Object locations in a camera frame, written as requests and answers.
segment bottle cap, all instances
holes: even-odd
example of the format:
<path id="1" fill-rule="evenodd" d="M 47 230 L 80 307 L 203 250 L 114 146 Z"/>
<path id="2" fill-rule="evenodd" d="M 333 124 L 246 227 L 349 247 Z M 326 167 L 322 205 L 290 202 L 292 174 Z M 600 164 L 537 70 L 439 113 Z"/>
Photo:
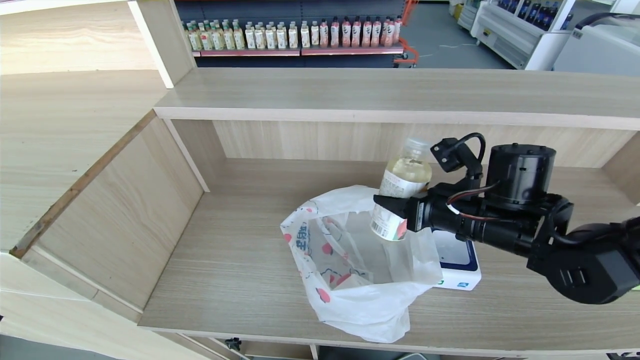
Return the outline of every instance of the bottle cap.
<path id="1" fill-rule="evenodd" d="M 431 147 L 431 144 L 422 140 L 422 139 L 418 139 L 418 138 L 407 138 L 404 141 L 404 147 L 407 149 L 411 149 L 411 150 L 417 150 L 417 151 L 429 151 L 429 148 Z"/>

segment barcode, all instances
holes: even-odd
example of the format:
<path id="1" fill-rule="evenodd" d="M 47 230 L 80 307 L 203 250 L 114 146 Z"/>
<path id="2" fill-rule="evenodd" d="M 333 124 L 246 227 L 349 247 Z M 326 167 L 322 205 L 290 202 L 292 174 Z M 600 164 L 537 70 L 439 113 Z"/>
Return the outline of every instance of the barcode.
<path id="1" fill-rule="evenodd" d="M 376 234 L 382 236 L 383 238 L 387 237 L 388 230 L 380 226 L 377 222 L 373 222 L 373 231 L 375 231 Z"/>

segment robotic arm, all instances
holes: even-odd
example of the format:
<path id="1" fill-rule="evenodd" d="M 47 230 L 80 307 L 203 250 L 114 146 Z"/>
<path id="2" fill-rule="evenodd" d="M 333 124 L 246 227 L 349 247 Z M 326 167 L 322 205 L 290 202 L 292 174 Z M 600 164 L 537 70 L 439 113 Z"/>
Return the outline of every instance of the robotic arm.
<path id="1" fill-rule="evenodd" d="M 465 144 L 474 137 L 481 142 L 478 157 Z M 527 268 L 583 304 L 612 302 L 640 284 L 640 217 L 583 225 L 567 234 L 573 204 L 547 193 L 556 151 L 494 146 L 486 185 L 480 187 L 484 148 L 479 133 L 445 138 L 431 152 L 445 172 L 465 167 L 462 180 L 439 183 L 409 199 L 375 195 L 374 201 L 406 218 L 408 230 L 431 227 L 523 256 Z"/>

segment plastic bag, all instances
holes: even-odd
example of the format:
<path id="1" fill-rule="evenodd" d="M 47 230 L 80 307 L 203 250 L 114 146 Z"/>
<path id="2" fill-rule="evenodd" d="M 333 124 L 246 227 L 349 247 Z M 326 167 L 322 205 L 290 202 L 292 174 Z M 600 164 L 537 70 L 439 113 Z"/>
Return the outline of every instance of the plastic bag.
<path id="1" fill-rule="evenodd" d="M 367 341 L 392 343 L 409 331 L 408 306 L 442 279 L 431 230 L 403 241 L 369 224 L 377 189 L 340 188 L 315 197 L 280 227 L 318 319 Z"/>

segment cable on floor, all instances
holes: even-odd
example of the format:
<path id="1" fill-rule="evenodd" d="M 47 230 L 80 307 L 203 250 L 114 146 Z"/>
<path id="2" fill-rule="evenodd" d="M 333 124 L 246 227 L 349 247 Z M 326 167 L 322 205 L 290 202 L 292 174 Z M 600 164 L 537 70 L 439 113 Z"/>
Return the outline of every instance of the cable on floor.
<path id="1" fill-rule="evenodd" d="M 427 360 L 427 358 L 424 357 L 424 355 L 420 354 L 419 352 L 414 352 L 414 353 L 411 353 L 411 354 L 403 355 L 401 357 L 398 357 L 396 360 L 406 360 L 406 359 L 410 358 L 411 356 L 418 356 L 422 360 Z"/>
<path id="2" fill-rule="evenodd" d="M 446 48 L 449 48 L 449 49 L 455 49 L 455 48 L 457 48 L 457 47 L 461 47 L 461 46 L 465 46 L 465 45 L 473 45 L 473 46 L 477 46 L 477 45 L 476 45 L 476 43 L 473 43 L 473 44 L 460 44 L 460 45 L 456 45 L 456 46 L 451 46 L 451 45 L 438 45 L 438 47 L 446 47 Z M 435 53 L 433 53 L 433 54 L 420 55 L 420 57 L 421 57 L 421 58 L 426 58 L 427 56 L 433 56 L 433 55 L 435 55 L 437 52 L 438 52 L 438 51 L 436 51 L 436 52 L 435 52 Z"/>

